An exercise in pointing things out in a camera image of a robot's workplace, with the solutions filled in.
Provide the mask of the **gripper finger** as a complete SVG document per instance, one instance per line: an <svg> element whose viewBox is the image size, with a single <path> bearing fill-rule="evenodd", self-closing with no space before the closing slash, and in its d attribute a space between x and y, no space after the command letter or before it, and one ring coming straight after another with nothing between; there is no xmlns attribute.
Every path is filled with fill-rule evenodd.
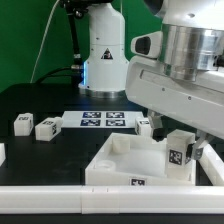
<svg viewBox="0 0 224 224"><path fill-rule="evenodd" d="M149 111L147 116L149 118L150 125L152 128L152 138L154 140L163 140L164 129L161 119L162 115L154 111Z"/></svg>
<svg viewBox="0 0 224 224"><path fill-rule="evenodd" d="M188 157L199 160L202 157L204 147L214 139L214 136L198 130L196 132L196 137L197 140L188 145Z"/></svg>

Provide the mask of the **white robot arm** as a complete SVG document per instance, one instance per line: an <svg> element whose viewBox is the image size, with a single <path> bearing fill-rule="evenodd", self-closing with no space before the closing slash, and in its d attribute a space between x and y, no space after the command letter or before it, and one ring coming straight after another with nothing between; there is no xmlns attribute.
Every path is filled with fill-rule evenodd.
<svg viewBox="0 0 224 224"><path fill-rule="evenodd" d="M193 146L224 139L224 0L143 0L161 28L131 41L111 0L91 0L90 56L79 87L95 96L125 93L154 115L200 131Z"/></svg>

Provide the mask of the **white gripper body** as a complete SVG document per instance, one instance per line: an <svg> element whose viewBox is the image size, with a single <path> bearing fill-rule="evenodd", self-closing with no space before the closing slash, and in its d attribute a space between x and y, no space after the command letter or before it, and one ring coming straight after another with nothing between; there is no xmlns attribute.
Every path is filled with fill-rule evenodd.
<svg viewBox="0 0 224 224"><path fill-rule="evenodd" d="M195 82L163 74L156 60L134 56L126 95L138 105L224 139L224 68L199 72Z"/></svg>

